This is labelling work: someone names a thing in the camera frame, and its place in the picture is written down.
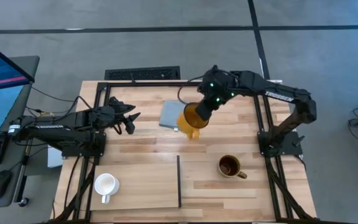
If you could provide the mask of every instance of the gray floor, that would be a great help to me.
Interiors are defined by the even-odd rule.
[[[358,1],[255,0],[261,26],[358,25]],[[249,26],[245,0],[0,0],[0,29],[69,29],[153,26]],[[274,79],[312,92],[318,120],[298,128],[317,214],[358,223],[358,141],[347,120],[358,107],[358,30],[263,31]],[[8,56],[39,55],[35,86],[74,98],[83,80],[100,80],[108,68],[181,66],[182,78],[214,64],[260,71],[252,31],[121,34],[0,34]],[[63,111],[66,103],[32,92],[28,106]],[[58,170],[30,177],[26,208],[0,208],[0,223],[46,220]]]

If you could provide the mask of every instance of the desk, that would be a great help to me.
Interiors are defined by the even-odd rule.
[[[40,58],[38,56],[12,57],[11,60],[18,66],[20,66],[20,68],[25,70],[29,75],[34,77],[35,72],[37,71],[38,62]],[[22,91],[17,97],[17,100],[15,101],[13,107],[7,115],[5,122],[2,124],[0,132],[6,132],[9,127],[9,122],[23,115],[25,106],[27,104],[27,99],[30,95],[30,90],[31,84],[25,85],[23,87]],[[6,148],[4,158],[2,159],[2,163],[0,164],[0,171],[4,169],[9,169],[15,163],[20,161],[24,155],[24,151],[25,147],[9,143]],[[9,206],[12,203],[15,192],[17,192],[16,189],[18,187],[18,180],[21,176],[21,166],[15,166],[15,168],[13,168],[11,171],[13,172],[12,180],[9,183],[6,193],[0,199],[0,207]]]
[[[94,81],[85,81],[82,84],[80,95],[90,105],[94,103],[97,84],[98,82]],[[92,211],[91,221],[274,221],[265,161],[260,155],[257,143],[256,134],[259,127],[253,98],[237,96],[214,111],[208,126],[201,130],[200,139],[189,141],[183,133],[158,125],[163,102],[176,100],[177,91],[178,87],[174,86],[111,88],[110,96],[136,105],[136,109],[131,113],[142,114],[134,122],[136,130],[133,135],[118,135],[113,129],[106,130],[106,148],[99,164],[168,163],[174,162],[176,155],[180,155],[182,208]],[[196,92],[196,87],[189,86],[182,89],[181,97],[185,101],[199,101],[202,95]],[[275,124],[281,123],[290,114],[287,103],[270,100],[270,106]],[[78,103],[78,111],[85,109],[83,103]],[[217,173],[218,159],[225,154],[239,158],[241,170],[248,175],[246,180],[225,179]],[[69,158],[63,163],[55,196],[57,214],[63,210],[68,177],[74,161],[75,158]],[[293,156],[282,156],[282,161],[288,189],[305,211],[315,217],[316,212],[303,165]],[[81,166],[77,165],[75,169],[68,201],[76,193],[80,168]],[[286,217],[282,195],[278,189],[277,192],[282,217]],[[87,194],[84,194],[81,211],[85,211]],[[85,212],[80,212],[80,218],[84,214]]]

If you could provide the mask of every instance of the white coffee mug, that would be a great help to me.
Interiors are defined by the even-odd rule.
[[[119,181],[111,174],[101,174],[94,182],[94,189],[102,195],[102,203],[109,203],[110,196],[117,193]]]

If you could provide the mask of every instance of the coffee mug with coffee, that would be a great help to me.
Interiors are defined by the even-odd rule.
[[[224,177],[240,177],[243,179],[247,178],[247,174],[240,171],[240,161],[231,155],[223,156],[218,163],[218,171]]]
[[[101,174],[94,182],[94,189],[102,195],[102,203],[109,203],[110,196],[117,193],[119,181],[111,174]]]

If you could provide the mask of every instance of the brown mug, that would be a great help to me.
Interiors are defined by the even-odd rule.
[[[246,179],[247,174],[241,172],[240,168],[241,168],[240,161],[236,157],[231,155],[223,156],[218,163],[219,173],[227,178],[237,176]]]

